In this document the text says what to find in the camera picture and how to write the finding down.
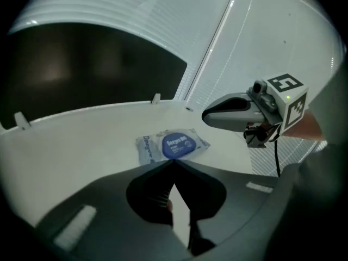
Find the white table surface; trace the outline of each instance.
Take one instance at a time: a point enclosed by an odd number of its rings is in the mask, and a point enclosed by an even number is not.
[[[139,166],[135,139],[194,128],[211,146],[192,161],[252,173],[245,141],[208,127],[184,102],[133,103],[81,110],[0,135],[0,173],[13,210],[35,226],[56,204],[90,182]]]

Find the plastic package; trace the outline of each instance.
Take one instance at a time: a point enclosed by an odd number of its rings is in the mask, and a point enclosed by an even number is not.
[[[168,159],[189,159],[203,153],[210,144],[194,129],[172,129],[136,139],[141,165]]]

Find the white wall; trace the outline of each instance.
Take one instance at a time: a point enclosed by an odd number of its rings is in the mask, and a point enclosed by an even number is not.
[[[257,79],[289,73],[309,86],[308,103],[343,60],[343,44],[315,0],[231,0],[219,37],[202,64],[188,101],[203,110]],[[281,167],[301,161],[315,142],[280,138]],[[274,145],[250,149],[254,172],[276,176]]]

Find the blue label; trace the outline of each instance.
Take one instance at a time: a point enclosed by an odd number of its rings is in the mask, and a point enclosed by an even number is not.
[[[169,159],[178,159],[196,148],[196,142],[183,133],[172,133],[162,140],[163,155]]]

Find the white cube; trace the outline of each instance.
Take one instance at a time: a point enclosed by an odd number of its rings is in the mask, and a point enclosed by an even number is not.
[[[287,73],[263,78],[263,81],[267,83],[267,94],[274,97],[283,118],[282,134],[303,118],[308,87]]]

